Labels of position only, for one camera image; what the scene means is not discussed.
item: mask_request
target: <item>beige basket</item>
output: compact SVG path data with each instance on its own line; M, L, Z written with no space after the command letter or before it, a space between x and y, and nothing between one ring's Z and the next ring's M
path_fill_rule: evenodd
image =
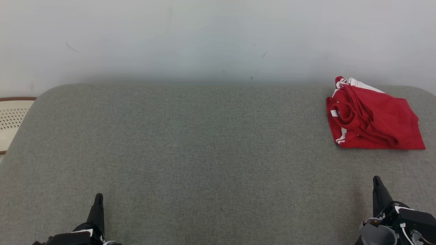
M5 154L35 97L0 98L0 155Z

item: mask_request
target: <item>brown edge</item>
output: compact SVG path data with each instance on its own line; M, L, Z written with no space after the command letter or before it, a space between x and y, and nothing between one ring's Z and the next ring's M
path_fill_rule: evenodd
M36 100L36 97L6 97L0 98L0 102L4 101L17 101L17 100ZM0 155L6 154L7 150L0 151Z

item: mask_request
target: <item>gray surface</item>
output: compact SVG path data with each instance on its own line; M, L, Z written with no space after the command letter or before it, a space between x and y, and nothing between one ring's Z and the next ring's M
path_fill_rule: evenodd
M105 197L124 245L353 244L372 177L436 214L436 97L406 98L427 150L334 144L332 87L67 85L43 94L0 165L0 241L32 244Z

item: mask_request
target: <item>red cloth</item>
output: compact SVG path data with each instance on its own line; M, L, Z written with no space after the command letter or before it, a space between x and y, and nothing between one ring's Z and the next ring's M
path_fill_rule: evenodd
M327 98L326 104L333 138L341 147L426 148L419 132L418 117L405 99L394 98L356 80L349 83L338 77L338 81L345 83L338 86L333 97Z

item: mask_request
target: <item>white wall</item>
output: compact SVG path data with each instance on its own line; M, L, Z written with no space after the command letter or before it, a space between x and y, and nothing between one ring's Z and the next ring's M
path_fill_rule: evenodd
M0 0L0 96L99 74L332 85L344 75L436 94L434 13L435 0Z

